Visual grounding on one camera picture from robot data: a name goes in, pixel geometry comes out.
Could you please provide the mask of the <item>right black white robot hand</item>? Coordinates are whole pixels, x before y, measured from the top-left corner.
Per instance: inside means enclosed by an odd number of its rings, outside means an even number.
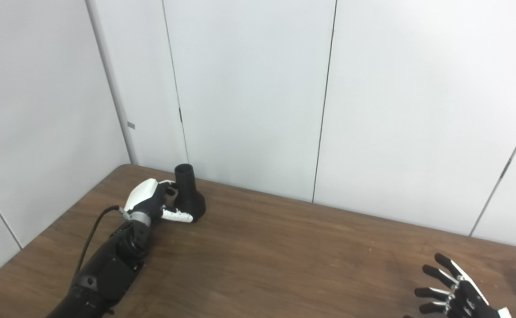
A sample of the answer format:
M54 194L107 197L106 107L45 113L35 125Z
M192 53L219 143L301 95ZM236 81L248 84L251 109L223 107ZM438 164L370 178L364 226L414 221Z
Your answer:
M490 306L474 280L449 257L440 253L434 260L442 268L428 264L422 266L424 274L441 282L446 289L415 288L418 298L431 299L419 306L420 314L442 314L446 318L510 318L507 307L495 309Z

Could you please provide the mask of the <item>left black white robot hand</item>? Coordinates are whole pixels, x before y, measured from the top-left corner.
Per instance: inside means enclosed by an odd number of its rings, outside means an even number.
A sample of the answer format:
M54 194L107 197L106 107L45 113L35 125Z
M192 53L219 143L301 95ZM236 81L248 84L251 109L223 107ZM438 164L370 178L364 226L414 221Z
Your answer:
M151 226L155 220L192 223L195 217L179 208L167 205L167 196L179 194L174 181L158 182L149 178L135 187L129 194L123 208L119 208L126 220L137 220Z

